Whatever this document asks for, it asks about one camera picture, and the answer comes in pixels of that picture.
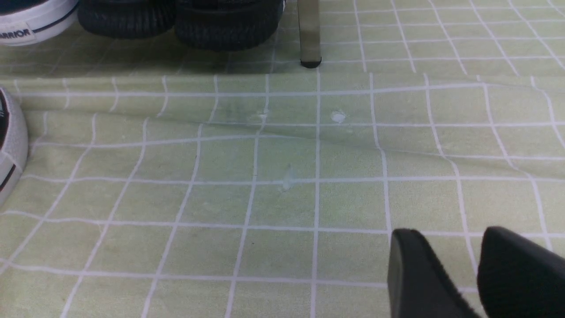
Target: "green grid floor mat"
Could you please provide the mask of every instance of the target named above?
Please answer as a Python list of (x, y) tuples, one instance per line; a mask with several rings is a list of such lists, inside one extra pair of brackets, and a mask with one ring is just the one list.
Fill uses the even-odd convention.
[(247, 53), (73, 27), (0, 50), (30, 159), (0, 317), (388, 317), (392, 229), (481, 310), (481, 237), (565, 255), (565, 1), (295, 3)]

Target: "stain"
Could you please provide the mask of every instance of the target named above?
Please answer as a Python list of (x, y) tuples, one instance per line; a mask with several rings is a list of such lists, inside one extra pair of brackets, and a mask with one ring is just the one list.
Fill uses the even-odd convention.
[(341, 124), (342, 122), (344, 122), (345, 118), (347, 118), (344, 112), (340, 110), (334, 110), (331, 117), (332, 120), (338, 124)]

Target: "white grid line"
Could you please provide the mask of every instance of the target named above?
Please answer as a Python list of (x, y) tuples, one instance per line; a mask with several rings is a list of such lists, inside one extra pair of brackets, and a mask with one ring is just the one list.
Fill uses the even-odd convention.
[(279, 43), (279, 30), (275, 31), (275, 39), (273, 40), (273, 53), (271, 54), (271, 67), (269, 68), (269, 73), (275, 71), (276, 56), (277, 56), (277, 44)]
[[(133, 279), (158, 279), (158, 280), (168, 280), (168, 281), (181, 281), (181, 280), (193, 280), (193, 281), (233, 281), (231, 276), (195, 276), (195, 275), (171, 275), (171, 274), (143, 274), (143, 273), (127, 273), (127, 272), (80, 272), (76, 270), (66, 270), (57, 269), (49, 267), (40, 266), (29, 266), (29, 265), (11, 265), (13, 268), (26, 270), (29, 272), (45, 272), (52, 274), (59, 274), (65, 276), (79, 276), (83, 274), (86, 277), (120, 277), (120, 278), (133, 278)], [(317, 285), (329, 285), (329, 286), (355, 286), (355, 287), (371, 287), (375, 289), (386, 289), (386, 283), (380, 282), (350, 282), (350, 281), (338, 281), (338, 280), (307, 280), (299, 278), (286, 278), (286, 277), (237, 277), (236, 282), (265, 282), (265, 283), (292, 283), (292, 284), (312, 284), (314, 282)], [(461, 293), (478, 293), (475, 287), (458, 287)]]
[(116, 98), (114, 99), (114, 104), (112, 105), (112, 108), (110, 108), (110, 113), (113, 113), (116, 111), (116, 108), (118, 107), (118, 102), (120, 101), (120, 92), (118, 90), (118, 84), (116, 82), (115, 76), (112, 77), (111, 82), (112, 82), (112, 87), (114, 88), (114, 93), (116, 94)]
[[(30, 217), (35, 220), (47, 222), (47, 223), (64, 223), (64, 222), (83, 222), (86, 224), (92, 225), (132, 225), (132, 226), (161, 226), (161, 227), (173, 227), (176, 223), (175, 222), (146, 222), (146, 221), (106, 221), (106, 220), (88, 220), (82, 218), (64, 218), (64, 219), (49, 219), (43, 218), (41, 216), (37, 216), (35, 214), (31, 214), (28, 212), (21, 212), (21, 211), (13, 211), (9, 210), (3, 213), (2, 215), (17, 215), (17, 216), (24, 216)], [(243, 229), (244, 225), (242, 224), (208, 224), (208, 223), (186, 223), (186, 222), (179, 222), (177, 223), (179, 227), (199, 227), (203, 229)], [(270, 230), (270, 231), (296, 231), (296, 232), (313, 232), (313, 227), (299, 227), (299, 226), (270, 226), (270, 225), (249, 225), (247, 227), (249, 230)], [(387, 230), (375, 230), (375, 229), (348, 229), (345, 227), (319, 227), (319, 232), (325, 233), (356, 233), (356, 234), (376, 234), (376, 235), (388, 235), (389, 232)], [(470, 237), (482, 237), (484, 233), (482, 232), (453, 232), (453, 231), (421, 231), (422, 234), (426, 236), (436, 236), (436, 237), (464, 237), (465, 235), (469, 235)], [(519, 233), (521, 236), (526, 238), (544, 238), (546, 234), (544, 233), (528, 233), (523, 232)], [(547, 233), (547, 236), (550, 238), (565, 238), (565, 233)]]
[(29, 151), (29, 156), (33, 156), (33, 154), (35, 153), (38, 144), (41, 142), (41, 140), (43, 138), (45, 138), (45, 136), (47, 136), (47, 111), (45, 111), (43, 113), (43, 133), (41, 134), (41, 136), (39, 136), (31, 145), (31, 149)]
[(547, 0), (547, 3), (550, 5), (551, 8), (555, 9), (555, 11), (557, 11), (559, 14), (561, 14), (565, 18), (565, 13), (563, 13), (563, 11), (561, 11), (561, 8), (563, 8), (563, 7), (558, 7), (558, 6), (553, 5), (553, 2), (551, 0)]
[[(479, 10), (511, 10), (510, 7), (476, 7)], [(518, 9), (551, 9), (551, 8), (565, 8), (565, 6), (516, 6)], [(398, 12), (411, 12), (411, 11), (432, 11), (433, 8), (404, 8), (396, 9)], [(473, 10), (473, 7), (436, 7), (436, 10), (459, 10), (459, 11), (469, 11)], [(381, 10), (359, 10), (359, 13), (386, 13), (393, 12), (394, 9), (381, 9)], [(323, 11), (322, 14), (343, 14), (343, 13), (354, 13), (353, 11)]]
[(473, 2), (473, 0), (469, 0), (469, 3), (473, 7), (473, 11), (475, 12), (475, 15), (477, 16), (477, 18), (479, 19), (481, 24), (483, 24), (483, 27), (486, 29), (486, 31), (489, 33), (490, 37), (496, 43), (498, 50), (500, 51), (500, 53), (502, 53), (502, 56), (504, 57), (506, 62), (508, 62), (508, 65), (510, 65), (510, 68), (512, 69), (514, 74), (516, 74), (516, 76), (520, 76), (520, 74), (518, 73), (518, 70), (516, 69), (516, 67), (514, 67), (514, 64), (512, 64), (512, 62), (508, 58), (508, 55), (506, 55), (506, 52), (504, 52), (504, 50), (502, 49), (502, 45), (500, 44), (500, 42), (498, 42), (498, 40), (497, 40), (496, 36), (494, 35), (494, 33), (492, 32), (492, 30), (488, 27), (488, 25), (484, 22), (483, 17), (481, 17), (481, 15), (479, 14), (479, 11), (475, 7), (475, 3)]
[(19, 104), (21, 105), (22, 98), (21, 98), (21, 91), (20, 87), (18, 86), (18, 80), (14, 80), (14, 88), (16, 89), (16, 96), (18, 97)]
[(547, 43), (544, 41), (544, 39), (542, 39), (540, 37), (540, 35), (537, 33), (536, 29), (534, 29), (534, 27), (532, 26), (532, 24), (526, 20), (524, 18), (524, 16), (520, 13), (520, 11), (518, 11), (518, 9), (516, 9), (516, 7), (514, 6), (514, 4), (512, 3), (512, 0), (508, 0), (508, 4), (510, 5), (510, 7), (512, 7), (512, 9), (514, 10), (514, 12), (516, 12), (517, 16), (520, 17), (520, 19), (525, 22), (528, 25), (528, 28), (530, 30), (532, 30), (533, 34), (536, 36), (537, 40), (545, 47), (546, 50), (548, 50), (549, 54), (555, 59), (555, 61), (557, 62), (557, 64), (559, 66), (561, 66), (562, 69), (565, 70), (565, 66), (563, 65), (563, 63), (561, 62), (561, 60), (555, 55), (555, 53), (553, 52), (553, 50), (549, 47), (549, 45), (547, 45)]
[(65, 89), (65, 92), (66, 92), (66, 94), (67, 94), (67, 97), (66, 97), (66, 99), (65, 99), (65, 106), (63, 107), (63, 109), (68, 109), (68, 108), (69, 108), (69, 105), (71, 104), (71, 96), (69, 95), (69, 93), (70, 93), (69, 86), (68, 86), (68, 84), (67, 84), (67, 79), (66, 79), (66, 78), (62, 79), (61, 82), (62, 82), (63, 88)]
[[(269, 92), (269, 75), (265, 74), (265, 92)], [(247, 229), (249, 228), (249, 221), (251, 220), (251, 211), (253, 210), (253, 201), (255, 196), (255, 188), (257, 187), (257, 174), (258, 174), (258, 157), (259, 157), (259, 135), (265, 128), (264, 123), (267, 120), (267, 114), (269, 110), (269, 98), (265, 98), (265, 107), (263, 109), (264, 116), (261, 118), (262, 125), (257, 130), (255, 134), (255, 145), (253, 150), (253, 177), (251, 181), (251, 191), (249, 193), (249, 201), (247, 202), (247, 212), (245, 213), (245, 223), (241, 231), (241, 240), (239, 249), (237, 251), (237, 258), (235, 266), (233, 267), (233, 280), (229, 287), (229, 296), (228, 296), (228, 304), (226, 305), (225, 309), (225, 318), (230, 318), (232, 314), (233, 308), (233, 299), (236, 293), (236, 278), (240, 272), (241, 266), (241, 259), (243, 257), (244, 248), (245, 248), (245, 238), (247, 236)]]
[(157, 117), (161, 117), (163, 115), (165, 110), (167, 110), (167, 105), (169, 104), (169, 88), (167, 87), (167, 75), (164, 75), (161, 78), (161, 82), (163, 83), (165, 99), (163, 101), (163, 107), (161, 107), (161, 111), (157, 114)]
[[(202, 126), (203, 126), (203, 124), (200, 124), (198, 126), (198, 136), (202, 135)], [(198, 174), (198, 165), (200, 163), (201, 148), (202, 148), (201, 143), (197, 143), (196, 160), (194, 161), (194, 168), (192, 170), (192, 177), (190, 178), (191, 182), (194, 182), (196, 180), (196, 175)], [(167, 241), (167, 245), (165, 246), (165, 250), (163, 251), (163, 255), (161, 256), (161, 261), (159, 262), (159, 266), (157, 267), (157, 272), (155, 274), (155, 278), (153, 278), (153, 282), (151, 283), (151, 288), (149, 290), (149, 293), (147, 294), (147, 298), (145, 299), (145, 304), (144, 304), (144, 308), (143, 308), (143, 311), (142, 311), (142, 314), (141, 314), (141, 318), (146, 318), (147, 314), (149, 313), (149, 306), (151, 305), (151, 298), (153, 297), (153, 294), (155, 293), (155, 290), (157, 289), (157, 283), (159, 281), (157, 277), (159, 277), (159, 275), (161, 275), (163, 268), (165, 266), (165, 262), (167, 261), (167, 256), (169, 254), (169, 251), (171, 250), (172, 243), (175, 239), (175, 234), (176, 234), (177, 229), (179, 227), (180, 220), (182, 219), (182, 215), (183, 215), (184, 210), (186, 208), (186, 203), (188, 202), (188, 198), (190, 197), (190, 193), (192, 192), (192, 187), (193, 187), (193, 184), (191, 183), (188, 186), (188, 189), (186, 190), (184, 198), (182, 199), (182, 203), (180, 205), (179, 212), (177, 213), (177, 216), (175, 218), (175, 224), (173, 225), (173, 228), (171, 230), (171, 234), (169, 235), (169, 239)]]
[[(545, 38), (546, 40), (561, 40), (561, 38)], [(466, 38), (466, 40), (477, 40), (477, 38)], [(532, 40), (532, 38), (508, 38), (508, 40)], [(414, 41), (409, 41), (409, 42), (440, 42), (440, 41), (446, 41), (447, 40), (439, 40), (439, 39), (434, 39), (431, 41), (422, 41), (422, 40), (414, 40)], [(322, 46), (327, 46), (327, 45), (340, 45), (340, 44), (356, 44), (357, 42), (354, 43), (350, 43), (350, 42), (334, 42), (334, 43), (321, 43)], [(403, 43), (403, 41), (366, 41), (366, 44), (373, 44), (373, 43)], [(554, 59), (555, 57), (552, 57), (550, 55), (530, 55), (530, 56), (512, 56), (512, 57), (508, 57), (508, 59), (510, 60), (524, 60), (524, 59), (528, 59), (528, 60), (538, 60), (538, 59)], [(373, 59), (368, 59), (366, 58), (365, 61), (366, 62), (409, 62), (410, 60), (412, 61), (498, 61), (498, 60), (506, 60), (506, 58), (504, 57), (497, 57), (497, 56), (492, 56), (492, 57), (460, 57), (460, 58), (456, 58), (456, 57), (426, 57), (426, 58), (373, 58)], [(345, 60), (336, 60), (336, 61), (332, 61), (332, 60), (328, 60), (325, 61), (324, 63), (327, 64), (339, 64), (339, 63), (361, 63), (363, 62), (361, 59), (345, 59)], [(270, 63), (270, 61), (239, 61), (239, 62), (233, 62), (232, 65), (262, 65), (265, 63)], [(278, 65), (288, 65), (291, 64), (292, 61), (275, 61), (276, 64)], [(49, 66), (50, 64), (48, 63), (26, 63), (26, 64), (18, 64), (18, 65), (9, 65), (9, 66), (19, 66), (19, 67), (33, 67), (33, 66)], [(107, 64), (105, 66), (108, 67), (120, 67), (123, 66), (124, 64)], [(216, 65), (216, 63), (214, 62), (199, 62), (200, 66), (214, 66)], [(83, 68), (85, 65), (84, 64), (79, 64), (79, 65), (68, 65), (67, 67), (79, 67), (79, 68)], [(8, 65), (0, 65), (0, 68), (2, 67), (8, 67)]]
[[(320, 92), (320, 69), (316, 69), (316, 92)], [(314, 185), (314, 230), (312, 243), (312, 284), (310, 285), (310, 318), (316, 318), (316, 297), (318, 295), (318, 241), (320, 226), (320, 122), (321, 122), (321, 95), (316, 96), (316, 164)]]
[[(425, 75), (425, 74), (424, 74), (424, 80), (425, 80), (426, 85), (429, 85), (429, 79), (428, 79), (427, 75)], [(455, 182), (457, 184), (457, 199), (458, 199), (458, 203), (459, 203), (459, 214), (461, 216), (461, 226), (463, 228), (463, 234), (464, 234), (464, 237), (465, 237), (465, 244), (467, 246), (467, 252), (469, 253), (471, 265), (473, 267), (473, 271), (475, 272), (475, 276), (477, 276), (479, 267), (477, 265), (475, 253), (473, 253), (473, 246), (471, 245), (471, 237), (468, 235), (469, 228), (467, 226), (467, 213), (465, 212), (465, 202), (464, 202), (464, 198), (463, 198), (463, 186), (461, 184), (459, 167), (457, 167), (457, 164), (453, 160), (447, 158), (444, 154), (444, 150), (443, 150), (443, 147), (441, 146), (440, 138), (437, 135), (436, 126), (434, 125), (433, 114), (432, 114), (432, 103), (430, 102), (429, 91), (426, 91), (425, 99), (426, 99), (426, 108), (428, 110), (428, 118), (429, 118), (430, 124), (432, 125), (432, 134), (433, 134), (433, 138), (436, 142), (437, 150), (439, 151), (440, 156), (443, 159), (449, 161), (449, 164), (451, 165), (451, 167), (453, 168), (453, 172), (455, 173)]]
[[(468, 82), (468, 83), (453, 83), (453, 84), (443, 84), (443, 85), (430, 85), (429, 87), (426, 86), (406, 86), (406, 87), (388, 87), (388, 88), (375, 88), (373, 91), (375, 93), (392, 93), (392, 92), (413, 92), (413, 91), (425, 91), (426, 89), (450, 89), (450, 88), (482, 88), (483, 85), (488, 85), (490, 87), (504, 87), (505, 85), (501, 84), (485, 84), (485, 83), (477, 83), (477, 82)], [(371, 91), (367, 89), (359, 89), (359, 90), (348, 90), (348, 91), (321, 91), (320, 95), (322, 96), (340, 96), (340, 95), (365, 95), (370, 94)], [(114, 97), (116, 95), (115, 92), (70, 92), (70, 93), (63, 93), (63, 92), (28, 92), (22, 93), (23, 97), (65, 97), (67, 95), (70, 96), (92, 96), (92, 97)], [(269, 93), (259, 93), (259, 92), (244, 92), (244, 93), (233, 93), (233, 92), (226, 92), (226, 93), (169, 93), (170, 97), (284, 97), (284, 96), (292, 96), (292, 97), (300, 97), (300, 96), (317, 96), (316, 92), (269, 92)], [(120, 97), (134, 97), (134, 96), (141, 96), (141, 97), (164, 97), (164, 93), (160, 92), (122, 92), (119, 93)]]
[[(147, 139), (147, 122), (148, 121), (149, 121), (149, 119), (146, 118), (145, 121), (144, 121), (144, 124), (143, 124), (143, 139), (144, 140)], [(116, 200), (114, 206), (112, 207), (112, 211), (110, 212), (110, 215), (108, 216), (108, 219), (107, 219), (108, 222), (110, 222), (114, 219), (114, 215), (116, 214), (116, 211), (118, 210), (118, 206), (120, 205), (120, 202), (121, 202), (122, 198), (124, 197), (124, 194), (125, 194), (128, 186), (129, 186), (129, 184), (131, 183), (131, 179), (133, 178), (133, 176), (137, 172), (137, 169), (141, 165), (141, 162), (143, 161), (144, 155), (145, 155), (145, 146), (141, 147), (139, 159), (137, 160), (136, 165), (134, 166), (132, 172), (130, 173), (128, 180), (126, 181), (124, 187), (121, 189), (121, 192), (120, 192), (120, 195), (118, 196), (118, 199)], [(90, 268), (90, 265), (92, 264), (92, 261), (94, 260), (94, 257), (96, 256), (96, 253), (98, 252), (98, 249), (102, 245), (102, 242), (104, 241), (104, 237), (108, 233), (109, 228), (110, 228), (109, 224), (104, 225), (104, 228), (102, 229), (102, 232), (100, 233), (100, 237), (98, 238), (98, 241), (96, 242), (96, 244), (94, 245), (94, 248), (90, 252), (90, 255), (89, 255), (89, 257), (86, 261), (86, 264), (84, 265), (84, 268), (82, 269), (82, 272), (86, 272)], [(63, 312), (61, 313), (60, 318), (66, 318), (67, 317), (68, 311), (71, 308), (72, 301), (73, 301), (83, 279), (84, 279), (84, 275), (80, 275), (76, 284), (72, 288), (71, 293), (67, 297), (67, 301), (65, 303), (65, 306), (63, 308)]]
[[(91, 140), (91, 144), (94, 144), (94, 142), (96, 141), (96, 114), (94, 114), (92, 116), (92, 140)], [(86, 148), (83, 153), (81, 154), (81, 156), (79, 157), (79, 159), (77, 160), (75, 167), (73, 168), (71, 175), (69, 177), (69, 180), (65, 183), (63, 189), (61, 189), (59, 195), (55, 198), (53, 204), (51, 205), (51, 207), (47, 210), (47, 212), (45, 212), (44, 214), (44, 219), (49, 218), (49, 216), (53, 213), (53, 211), (55, 211), (55, 208), (57, 207), (57, 205), (59, 204), (59, 201), (61, 200), (61, 198), (63, 197), (63, 195), (67, 192), (69, 186), (72, 183), (73, 178), (75, 177), (77, 171), (79, 170), (80, 167), (80, 163), (82, 162), (82, 159), (89, 153), (91, 148)], [(41, 225), (43, 225), (44, 220), (39, 221), (35, 227), (31, 230), (31, 232), (29, 232), (29, 234), (25, 237), (25, 239), (20, 243), (20, 245), (17, 247), (17, 249), (12, 253), (12, 255), (10, 255), (10, 258), (8, 258), (8, 260), (4, 263), (4, 265), (0, 268), (0, 275), (2, 275), (4, 273), (4, 271), (6, 271), (6, 269), (8, 268), (8, 265), (10, 263), (13, 263), (14, 260), (16, 259), (16, 257), (18, 255), (20, 255), (20, 253), (24, 250), (24, 248), (26, 247), (26, 245), (29, 243), (29, 241), (33, 238), (33, 236), (35, 235), (35, 233), (39, 230), (39, 228), (41, 227)]]
[[(484, 90), (484, 93), (485, 93), (486, 113), (487, 113), (487, 115), (488, 115), (489, 122), (490, 122), (490, 123), (494, 123), (494, 119), (493, 119), (493, 116), (492, 116), (492, 112), (490, 111), (490, 98), (489, 98), (489, 90), (488, 90), (488, 87), (485, 85), (485, 86), (483, 87), (483, 90)], [(517, 166), (514, 165), (514, 163), (512, 162), (512, 160), (509, 158), (508, 153), (506, 152), (506, 148), (505, 148), (505, 146), (504, 146), (504, 143), (502, 142), (502, 139), (500, 138), (500, 136), (499, 136), (499, 134), (498, 134), (498, 131), (497, 131), (497, 129), (496, 129), (496, 127), (495, 127), (494, 125), (492, 126), (492, 131), (493, 131), (494, 137), (496, 138), (496, 141), (497, 141), (497, 143), (498, 143), (498, 146), (500, 147), (500, 150), (501, 150), (503, 156), (506, 158), (506, 161), (508, 162), (508, 165), (509, 165), (512, 169), (514, 169), (514, 170), (516, 170), (516, 171), (518, 171), (518, 172), (521, 172), (521, 173), (525, 174), (525, 175), (528, 177), (530, 183), (532, 184), (532, 188), (533, 188), (533, 192), (534, 192), (534, 197), (535, 197), (535, 199), (536, 199), (536, 204), (537, 204), (537, 213), (538, 213), (538, 216), (539, 216), (539, 218), (540, 218), (540, 228), (541, 228), (541, 231), (542, 231), (542, 233), (543, 233), (543, 235), (544, 235), (545, 244), (546, 244), (548, 250), (552, 251), (552, 250), (553, 250), (553, 245), (552, 245), (551, 240), (549, 239), (549, 236), (548, 236), (548, 234), (547, 234), (547, 225), (546, 225), (546, 222), (545, 222), (544, 208), (543, 208), (543, 206), (542, 206), (541, 197), (540, 197), (540, 192), (539, 192), (539, 189), (538, 189), (538, 186), (537, 186), (537, 182), (536, 182), (536, 180), (534, 179), (534, 177), (533, 177), (530, 173), (528, 173), (528, 172), (526, 172), (526, 171), (523, 171), (523, 170), (520, 170)]]
[(550, 118), (550, 121), (551, 121), (551, 126), (553, 128), (553, 131), (555, 132), (557, 139), (559, 140), (559, 143), (561, 143), (561, 147), (563, 147), (563, 149), (565, 149), (565, 141), (563, 140), (563, 137), (561, 136), (561, 133), (559, 132), (559, 130), (557, 128), (557, 124), (555, 123), (555, 112), (553, 111), (553, 102), (551, 101), (551, 98), (549, 97), (549, 95), (547, 94), (547, 92), (545, 90), (539, 89), (536, 86), (536, 80), (533, 76), (530, 77), (530, 81), (532, 83), (532, 87), (535, 90), (541, 92), (544, 95), (545, 100), (547, 101), (547, 108), (548, 108), (548, 111), (549, 111), (549, 118)]
[[(375, 82), (373, 78), (373, 73), (369, 74), (369, 81), (371, 85), (371, 91), (373, 91)], [(386, 231), (388, 232), (389, 246), (392, 239), (392, 221), (390, 219), (390, 200), (389, 200), (389, 178), (388, 178), (388, 165), (386, 162), (386, 153), (381, 148), (379, 143), (379, 135), (377, 133), (376, 115), (375, 115), (375, 94), (371, 94), (371, 120), (373, 121), (373, 139), (375, 140), (375, 147), (379, 150), (381, 154), (381, 165), (383, 174), (383, 192), (384, 192), (384, 209), (385, 209), (385, 222)]]
[[(47, 182), (54, 183), (66, 183), (68, 179), (51, 179), (45, 177), (39, 177), (37, 175), (25, 175), (22, 179), (38, 179)], [(465, 181), (529, 181), (529, 178), (525, 177), (495, 177), (488, 175), (469, 175), (460, 176), (461, 180)], [(535, 181), (539, 182), (556, 182), (564, 183), (565, 179), (558, 178), (533, 178)], [(365, 177), (365, 178), (320, 178), (320, 183), (360, 183), (360, 182), (382, 182), (385, 179), (383, 177)], [(391, 177), (387, 176), (388, 181), (454, 181), (455, 176), (421, 176), (421, 177)], [(108, 182), (126, 182), (126, 178), (111, 178), (111, 177), (86, 177), (86, 178), (75, 178), (73, 182), (83, 182), (83, 181), (108, 181)], [(150, 184), (171, 184), (171, 185), (190, 185), (195, 186), (250, 186), (253, 181), (183, 181), (183, 180), (149, 180), (149, 179), (132, 179), (132, 183), (150, 183)], [(293, 183), (303, 184), (303, 183), (315, 183), (316, 179), (293, 179)], [(284, 184), (282, 180), (276, 181), (256, 181), (255, 184), (258, 186), (265, 185), (281, 185)]]
[(459, 52), (457, 52), (457, 48), (455, 47), (455, 44), (453, 44), (453, 40), (451, 39), (451, 37), (449, 36), (449, 33), (447, 32), (447, 30), (445, 29), (445, 25), (443, 24), (443, 22), (441, 21), (440, 18), (440, 14), (438, 13), (438, 11), (436, 10), (436, 5), (433, 4), (432, 0), (428, 0), (429, 4), (432, 6), (434, 13), (436, 14), (436, 19), (440, 24), (441, 29), (443, 30), (445, 36), (447, 37), (447, 40), (449, 41), (449, 44), (451, 45), (451, 48), (453, 49), (453, 53), (455, 54), (455, 57), (457, 58), (457, 61), (459, 62), (459, 66), (461, 66), (461, 70), (463, 71), (463, 73), (465, 75), (467, 75), (467, 69), (465, 68), (465, 65), (463, 65), (463, 61), (461, 61), (461, 57), (459, 56)]
[(361, 26), (359, 22), (359, 14), (357, 13), (357, 0), (353, 0), (353, 8), (355, 10), (355, 21), (357, 22), (357, 36), (359, 48), (361, 49), (361, 61), (363, 62), (363, 72), (367, 72), (367, 62), (365, 62), (365, 49), (363, 45), (363, 37), (361, 36)]
[(408, 54), (410, 67), (412, 68), (412, 72), (416, 73), (416, 66), (414, 65), (414, 59), (412, 58), (412, 53), (410, 52), (410, 48), (408, 47), (408, 42), (406, 41), (406, 36), (404, 35), (404, 29), (402, 28), (402, 23), (400, 22), (400, 17), (398, 16), (398, 10), (396, 9), (396, 4), (394, 3), (394, 0), (390, 0), (390, 4), (392, 5), (394, 16), (396, 18), (396, 26), (400, 31), (402, 42), (404, 43), (404, 48), (406, 49), (406, 53)]

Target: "white rubber sole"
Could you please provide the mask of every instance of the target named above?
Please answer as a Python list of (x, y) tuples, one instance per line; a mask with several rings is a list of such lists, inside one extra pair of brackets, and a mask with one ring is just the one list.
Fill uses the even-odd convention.
[(47, 0), (38, 6), (0, 15), (0, 45), (22, 46), (61, 34), (76, 20), (79, 0)]
[(0, 87), (0, 205), (21, 177), (28, 147), (28, 129), (20, 105)]

